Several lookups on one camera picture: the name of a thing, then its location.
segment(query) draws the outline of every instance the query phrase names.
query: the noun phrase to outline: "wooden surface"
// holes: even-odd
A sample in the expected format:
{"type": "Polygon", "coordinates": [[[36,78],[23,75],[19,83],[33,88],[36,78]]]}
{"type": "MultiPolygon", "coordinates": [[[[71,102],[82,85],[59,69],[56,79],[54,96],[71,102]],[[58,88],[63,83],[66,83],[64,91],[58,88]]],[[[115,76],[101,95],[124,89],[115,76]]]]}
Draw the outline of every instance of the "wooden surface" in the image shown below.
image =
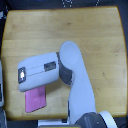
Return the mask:
{"type": "Polygon", "coordinates": [[[97,112],[127,113],[127,59],[116,7],[10,11],[3,44],[5,111],[11,120],[66,118],[70,87],[61,80],[46,86],[47,106],[25,113],[25,93],[18,90],[18,62],[59,51],[67,40],[80,48],[94,90],[97,112]]]}

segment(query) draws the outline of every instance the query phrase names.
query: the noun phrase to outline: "pink object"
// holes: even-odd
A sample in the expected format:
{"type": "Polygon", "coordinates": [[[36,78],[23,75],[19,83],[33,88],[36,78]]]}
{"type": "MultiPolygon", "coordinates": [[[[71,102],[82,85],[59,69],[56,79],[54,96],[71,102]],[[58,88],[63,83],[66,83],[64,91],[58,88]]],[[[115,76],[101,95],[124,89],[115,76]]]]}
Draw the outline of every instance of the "pink object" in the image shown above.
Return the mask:
{"type": "Polygon", "coordinates": [[[41,86],[25,92],[25,111],[27,113],[45,106],[45,86],[41,86]]]}

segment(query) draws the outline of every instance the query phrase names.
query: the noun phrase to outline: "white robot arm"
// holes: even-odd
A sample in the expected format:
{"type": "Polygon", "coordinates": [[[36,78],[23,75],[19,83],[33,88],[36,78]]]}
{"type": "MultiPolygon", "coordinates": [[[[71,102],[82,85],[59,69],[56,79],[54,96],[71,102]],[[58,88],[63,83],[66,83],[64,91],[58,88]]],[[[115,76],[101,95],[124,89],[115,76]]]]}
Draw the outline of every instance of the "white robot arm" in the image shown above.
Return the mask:
{"type": "Polygon", "coordinates": [[[48,53],[21,61],[18,65],[19,90],[27,91],[53,81],[71,86],[68,99],[70,124],[82,128],[117,128],[108,112],[97,114],[92,86],[78,46],[65,42],[59,53],[48,53]]]}

